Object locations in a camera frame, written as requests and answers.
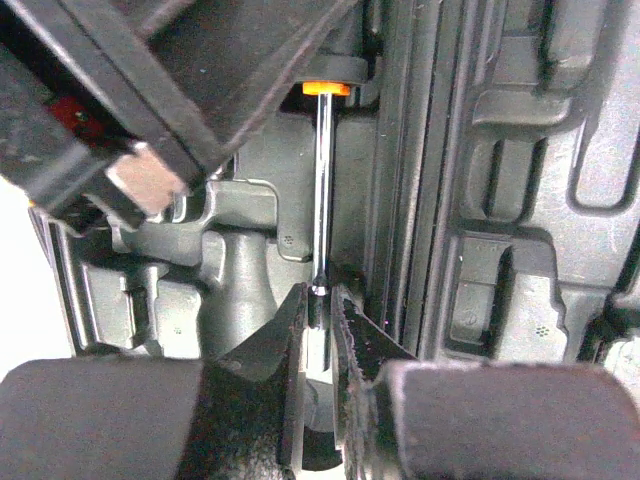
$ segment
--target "screwdriver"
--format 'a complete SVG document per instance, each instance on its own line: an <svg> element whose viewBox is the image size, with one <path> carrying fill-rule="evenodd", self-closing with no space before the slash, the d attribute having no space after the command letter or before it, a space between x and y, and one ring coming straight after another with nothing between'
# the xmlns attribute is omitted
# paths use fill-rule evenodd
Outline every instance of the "screwdriver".
<svg viewBox="0 0 640 480"><path fill-rule="evenodd" d="M333 97L347 96L348 85L335 82L305 82L305 95L318 97L315 140L315 186L313 212L313 273L311 279L307 375L317 376L329 369L330 323L326 314L330 292L328 278L329 231L331 227L331 181L334 155Z"/></svg>

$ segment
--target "silver metal shaft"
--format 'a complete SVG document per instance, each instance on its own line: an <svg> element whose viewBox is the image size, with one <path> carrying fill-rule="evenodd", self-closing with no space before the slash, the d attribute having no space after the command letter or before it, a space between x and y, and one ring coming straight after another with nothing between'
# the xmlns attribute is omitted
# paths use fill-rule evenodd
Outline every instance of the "silver metal shaft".
<svg viewBox="0 0 640 480"><path fill-rule="evenodd" d="M319 297L329 293L327 263L329 256L332 164L333 95L323 93L318 95L315 203L313 213L313 277L311 281L311 291Z"/></svg>

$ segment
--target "white surface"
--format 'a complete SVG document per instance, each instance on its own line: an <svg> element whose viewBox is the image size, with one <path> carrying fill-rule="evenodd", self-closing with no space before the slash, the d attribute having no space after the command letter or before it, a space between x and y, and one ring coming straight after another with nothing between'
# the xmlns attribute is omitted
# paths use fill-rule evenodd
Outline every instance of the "white surface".
<svg viewBox="0 0 640 480"><path fill-rule="evenodd" d="M27 199L0 178L0 379L36 358L71 355L53 273L27 215Z"/></svg>

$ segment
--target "red component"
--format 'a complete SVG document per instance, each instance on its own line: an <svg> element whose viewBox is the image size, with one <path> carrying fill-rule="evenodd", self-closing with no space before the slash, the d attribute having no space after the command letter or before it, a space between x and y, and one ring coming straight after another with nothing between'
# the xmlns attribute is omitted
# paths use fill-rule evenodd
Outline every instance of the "red component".
<svg viewBox="0 0 640 480"><path fill-rule="evenodd" d="M48 110L87 145L104 145L104 127L74 97L59 97L48 106Z"/></svg>

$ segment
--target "orange part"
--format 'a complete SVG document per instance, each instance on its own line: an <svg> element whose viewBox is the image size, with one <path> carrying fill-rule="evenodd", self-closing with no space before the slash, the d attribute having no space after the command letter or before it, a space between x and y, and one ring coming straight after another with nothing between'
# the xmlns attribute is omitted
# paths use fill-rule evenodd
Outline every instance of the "orange part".
<svg viewBox="0 0 640 480"><path fill-rule="evenodd" d="M321 93L332 93L339 97L346 97L351 92L349 85L335 82L304 82L302 93L305 95L320 95Z"/></svg>

